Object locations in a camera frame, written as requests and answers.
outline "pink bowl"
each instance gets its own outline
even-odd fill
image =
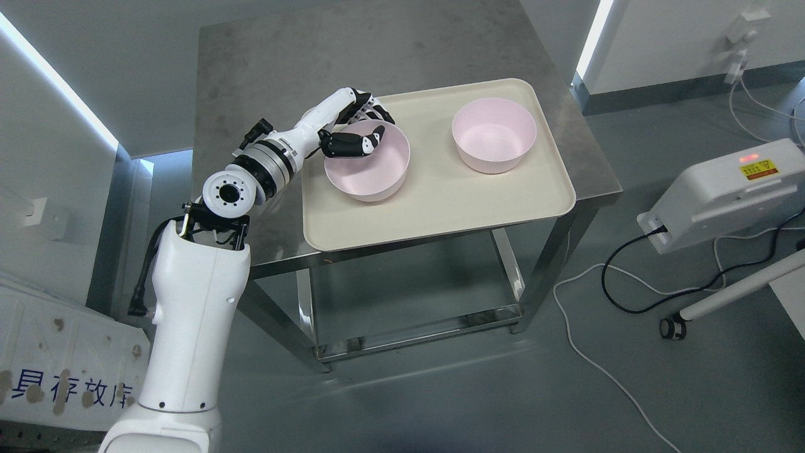
[[[461,159],[482,173],[503,173],[514,168],[534,145],[537,125],[531,113],[517,102],[481,98],[461,107],[452,124]]]
[[[350,124],[342,132],[367,135],[377,126],[385,126],[386,132],[371,155],[359,159],[324,159],[324,172],[332,185],[362,202],[379,202],[397,192],[411,162],[408,139],[394,124],[365,119]]]

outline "white pole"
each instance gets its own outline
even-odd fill
[[[805,266],[805,250],[797,251],[794,255],[783,258],[771,266],[755,272],[741,281],[714,293],[697,303],[679,311],[679,315],[685,321],[692,321],[701,318],[705,314],[718,310],[724,305],[728,305],[740,297],[753,293],[766,286],[772,280],[793,272]]]

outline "red indicator light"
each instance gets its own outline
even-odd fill
[[[740,160],[741,163],[744,164],[746,162],[751,162],[753,160],[758,160],[758,159],[760,159],[760,155],[758,155],[758,154],[750,154],[748,156],[743,156],[742,158],[740,158],[738,160]]]

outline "plastic tray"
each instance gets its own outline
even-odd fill
[[[509,172],[487,175],[464,164],[452,138],[452,119],[467,102],[507,98],[526,107],[537,139]],[[486,81],[380,98],[411,143],[411,165],[397,193],[376,203],[354,200],[332,186],[321,153],[304,165],[305,239],[335,251],[566,214],[576,192],[534,89],[519,79]]]

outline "caster wheel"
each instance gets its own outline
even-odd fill
[[[685,339],[686,333],[685,320],[679,314],[675,314],[673,318],[661,319],[659,322],[659,334],[664,339]]]

